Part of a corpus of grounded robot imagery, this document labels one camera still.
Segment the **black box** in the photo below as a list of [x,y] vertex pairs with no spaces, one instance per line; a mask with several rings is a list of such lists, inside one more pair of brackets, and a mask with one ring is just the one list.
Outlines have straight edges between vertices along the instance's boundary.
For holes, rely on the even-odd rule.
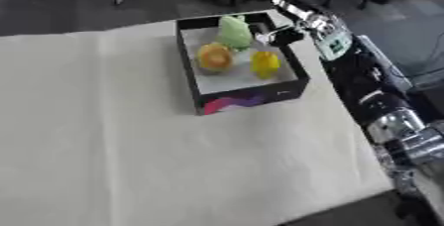
[[[276,28],[274,22],[267,13],[245,14],[245,17],[248,24],[254,25],[257,28],[262,27],[262,30],[272,31]],[[230,73],[224,74],[225,76],[211,75],[208,76],[208,78],[198,74],[198,67],[194,61],[194,56],[196,55],[197,50],[191,50],[191,47],[188,46],[185,41],[185,39],[192,37],[188,35],[194,33],[194,35],[200,35],[199,37],[204,39],[203,41],[205,42],[200,42],[200,45],[213,42],[215,40],[219,19],[220,17],[215,16],[178,20],[176,22],[177,43],[197,114],[208,115],[219,111],[237,108],[233,106],[251,107],[294,99],[301,95],[308,83],[309,76],[288,46],[273,50],[275,53],[279,52],[277,54],[280,55],[281,62],[286,62],[285,65],[287,65],[290,74],[286,73],[284,76],[292,76],[290,80],[275,81],[270,84],[262,85],[256,84],[251,87],[241,87],[238,89],[222,89],[219,91],[210,91],[212,90],[211,88],[209,90],[205,88],[205,90],[208,91],[203,91],[203,83],[209,83],[206,79],[216,79],[219,81],[225,79],[224,77],[230,77],[229,79],[232,80],[236,79],[236,77],[233,77]],[[216,85],[224,85],[223,83],[226,82],[214,82]]]

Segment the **floor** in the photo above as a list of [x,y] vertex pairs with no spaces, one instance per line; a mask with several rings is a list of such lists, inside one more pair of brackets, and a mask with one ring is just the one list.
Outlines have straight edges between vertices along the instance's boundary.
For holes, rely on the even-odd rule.
[[[355,32],[371,36],[395,61],[424,60],[437,35],[444,31],[444,0],[393,0],[386,6],[371,4],[365,11],[355,9],[355,5],[356,0],[335,0],[333,10]],[[105,30],[268,7],[256,2],[220,7],[211,0],[125,0],[118,8],[111,5],[111,0],[0,0],[0,36]],[[398,203],[397,196],[388,192],[287,225],[419,225],[394,216]]]

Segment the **white paper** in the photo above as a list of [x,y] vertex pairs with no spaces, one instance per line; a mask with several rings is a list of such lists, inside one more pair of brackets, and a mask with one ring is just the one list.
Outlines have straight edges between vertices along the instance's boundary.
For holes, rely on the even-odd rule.
[[0,225],[109,225],[96,39],[0,40]]
[[196,116],[174,22],[1,39],[0,225],[271,226],[391,189],[295,50],[299,99]]

